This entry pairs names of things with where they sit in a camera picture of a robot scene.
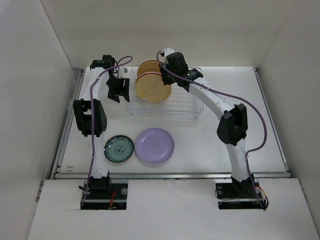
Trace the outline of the pink plastic plate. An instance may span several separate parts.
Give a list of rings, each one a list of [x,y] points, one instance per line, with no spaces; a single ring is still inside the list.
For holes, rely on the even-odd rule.
[[[140,74],[139,76],[137,76],[137,80],[144,77],[144,76],[148,76],[148,75],[156,75],[156,76],[162,76],[162,74],[160,72],[156,72],[156,71],[148,71],[148,72],[144,72],[142,74]]]

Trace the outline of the cream white plastic plate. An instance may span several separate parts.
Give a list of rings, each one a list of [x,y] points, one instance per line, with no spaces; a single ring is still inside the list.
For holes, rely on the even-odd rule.
[[[160,73],[159,62],[157,60],[147,60],[141,63],[137,69],[137,77],[144,73],[157,72]]]

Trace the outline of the yellow plastic plate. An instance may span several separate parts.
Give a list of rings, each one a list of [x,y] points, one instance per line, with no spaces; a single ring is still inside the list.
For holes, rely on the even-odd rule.
[[[162,77],[157,74],[141,76],[134,85],[136,94],[150,103],[163,102],[172,93],[170,85],[164,85]]]

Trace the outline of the blue patterned ceramic plate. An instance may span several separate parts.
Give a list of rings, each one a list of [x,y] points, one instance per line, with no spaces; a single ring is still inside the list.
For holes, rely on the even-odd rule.
[[[115,135],[104,145],[104,156],[114,164],[126,162],[134,153],[135,145],[131,138],[125,135]]]

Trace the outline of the lavender plastic plate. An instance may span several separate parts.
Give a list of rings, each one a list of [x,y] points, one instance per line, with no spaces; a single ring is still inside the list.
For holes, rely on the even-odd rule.
[[[135,140],[135,153],[147,165],[162,165],[167,162],[175,150],[172,135],[162,128],[148,128]]]

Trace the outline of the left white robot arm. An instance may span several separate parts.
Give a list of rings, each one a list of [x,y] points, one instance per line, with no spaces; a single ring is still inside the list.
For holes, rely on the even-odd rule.
[[[108,164],[104,154],[104,133],[108,120],[103,108],[102,97],[108,88],[107,98],[120,102],[120,97],[126,101],[129,97],[128,78],[115,76],[115,69],[123,64],[111,55],[103,55],[100,60],[93,60],[89,70],[90,79],[86,90],[72,107],[78,130],[88,143],[91,160],[89,173],[83,187],[83,199],[98,195],[107,198],[111,195],[112,186],[109,177]]]

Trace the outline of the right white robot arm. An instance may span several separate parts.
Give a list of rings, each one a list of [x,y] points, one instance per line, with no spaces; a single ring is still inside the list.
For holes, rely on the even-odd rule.
[[[212,88],[203,74],[190,69],[181,52],[166,48],[156,54],[162,81],[165,85],[176,83],[200,99],[219,120],[216,134],[227,148],[231,163],[232,193],[243,197],[250,191],[252,174],[248,169],[246,142],[248,113],[244,104],[235,104],[229,95]]]

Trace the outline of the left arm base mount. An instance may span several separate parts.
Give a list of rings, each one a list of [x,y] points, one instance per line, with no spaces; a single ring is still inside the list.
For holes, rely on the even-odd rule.
[[[126,210],[128,183],[112,183],[109,189],[86,188],[81,196],[81,210]]]

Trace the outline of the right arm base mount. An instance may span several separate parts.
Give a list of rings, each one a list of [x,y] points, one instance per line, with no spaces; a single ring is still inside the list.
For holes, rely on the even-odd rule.
[[[245,192],[236,192],[231,182],[216,182],[215,197],[220,210],[266,210],[269,199],[258,182]]]

